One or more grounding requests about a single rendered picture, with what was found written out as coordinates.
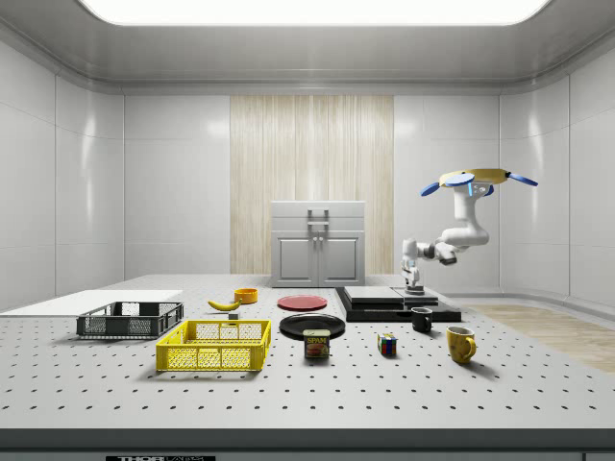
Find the black plate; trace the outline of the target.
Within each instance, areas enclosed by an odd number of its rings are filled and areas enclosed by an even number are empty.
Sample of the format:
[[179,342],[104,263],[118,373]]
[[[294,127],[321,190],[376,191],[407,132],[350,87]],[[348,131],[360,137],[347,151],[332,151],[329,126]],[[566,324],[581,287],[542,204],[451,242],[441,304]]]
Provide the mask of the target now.
[[280,331],[296,340],[303,339],[305,329],[327,329],[331,338],[335,338],[345,331],[345,322],[335,316],[318,313],[291,315],[280,321]]

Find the black mug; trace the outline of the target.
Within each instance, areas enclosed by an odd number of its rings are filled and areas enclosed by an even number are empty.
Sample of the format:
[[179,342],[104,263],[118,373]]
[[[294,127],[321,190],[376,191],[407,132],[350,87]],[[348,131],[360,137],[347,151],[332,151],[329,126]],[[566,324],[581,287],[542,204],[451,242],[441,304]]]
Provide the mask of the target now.
[[427,307],[412,307],[411,321],[415,331],[428,333],[432,328],[432,310]]

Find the white cabinet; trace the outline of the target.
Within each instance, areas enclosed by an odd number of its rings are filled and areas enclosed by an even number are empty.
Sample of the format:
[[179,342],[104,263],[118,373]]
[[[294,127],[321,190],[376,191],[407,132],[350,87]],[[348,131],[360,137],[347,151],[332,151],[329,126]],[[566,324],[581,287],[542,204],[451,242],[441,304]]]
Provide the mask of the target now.
[[364,207],[363,201],[273,201],[272,285],[362,285]]

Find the white board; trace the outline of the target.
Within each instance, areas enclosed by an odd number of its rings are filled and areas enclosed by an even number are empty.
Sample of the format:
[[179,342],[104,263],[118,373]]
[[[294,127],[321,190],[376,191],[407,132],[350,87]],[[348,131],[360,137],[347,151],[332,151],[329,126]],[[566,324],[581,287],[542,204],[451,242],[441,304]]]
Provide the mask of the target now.
[[86,290],[1,312],[0,316],[79,316],[113,302],[164,302],[182,290]]

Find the yellow basket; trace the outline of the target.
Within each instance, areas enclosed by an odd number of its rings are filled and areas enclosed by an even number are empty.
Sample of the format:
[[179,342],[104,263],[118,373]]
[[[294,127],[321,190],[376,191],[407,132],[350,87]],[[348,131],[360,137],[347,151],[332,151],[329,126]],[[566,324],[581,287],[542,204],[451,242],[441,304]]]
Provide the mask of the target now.
[[271,343],[269,320],[186,320],[156,344],[159,371],[259,371]]

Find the yellow mug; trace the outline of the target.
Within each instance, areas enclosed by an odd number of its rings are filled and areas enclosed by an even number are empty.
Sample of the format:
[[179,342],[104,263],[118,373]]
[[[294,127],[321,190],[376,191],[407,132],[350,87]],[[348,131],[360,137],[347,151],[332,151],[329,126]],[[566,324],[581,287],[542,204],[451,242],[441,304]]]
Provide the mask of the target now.
[[449,352],[452,360],[467,364],[477,351],[475,333],[464,327],[448,327],[446,330]]

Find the dark grey basket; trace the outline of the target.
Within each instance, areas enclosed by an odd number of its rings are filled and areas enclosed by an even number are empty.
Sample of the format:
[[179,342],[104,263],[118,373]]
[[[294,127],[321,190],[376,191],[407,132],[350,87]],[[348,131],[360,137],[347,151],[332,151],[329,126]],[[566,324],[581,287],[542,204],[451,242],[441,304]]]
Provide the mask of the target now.
[[184,304],[114,302],[77,318],[77,334],[93,338],[157,338],[184,317]]

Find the flat-sided can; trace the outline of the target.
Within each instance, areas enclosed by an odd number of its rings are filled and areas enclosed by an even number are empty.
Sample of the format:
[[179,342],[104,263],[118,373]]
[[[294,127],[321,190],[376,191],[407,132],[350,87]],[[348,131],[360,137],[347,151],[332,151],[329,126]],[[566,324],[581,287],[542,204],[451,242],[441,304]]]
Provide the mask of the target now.
[[305,358],[328,358],[331,353],[328,329],[304,329]]

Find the red plate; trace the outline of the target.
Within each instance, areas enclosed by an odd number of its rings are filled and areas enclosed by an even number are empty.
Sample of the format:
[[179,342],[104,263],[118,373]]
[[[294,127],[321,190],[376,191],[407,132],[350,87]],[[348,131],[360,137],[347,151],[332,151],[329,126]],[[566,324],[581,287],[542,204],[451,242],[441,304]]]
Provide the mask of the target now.
[[315,295],[291,295],[278,299],[278,307],[289,311],[314,311],[323,309],[328,301]]

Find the black stove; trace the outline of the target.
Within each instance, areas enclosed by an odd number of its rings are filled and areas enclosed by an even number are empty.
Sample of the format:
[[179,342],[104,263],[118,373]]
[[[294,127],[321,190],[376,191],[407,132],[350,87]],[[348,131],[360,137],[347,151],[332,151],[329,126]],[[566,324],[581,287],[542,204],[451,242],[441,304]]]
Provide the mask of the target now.
[[404,287],[347,286],[337,287],[336,292],[346,309],[347,322],[410,322],[412,307],[431,309],[434,322],[462,320],[458,308],[428,288],[408,292]]

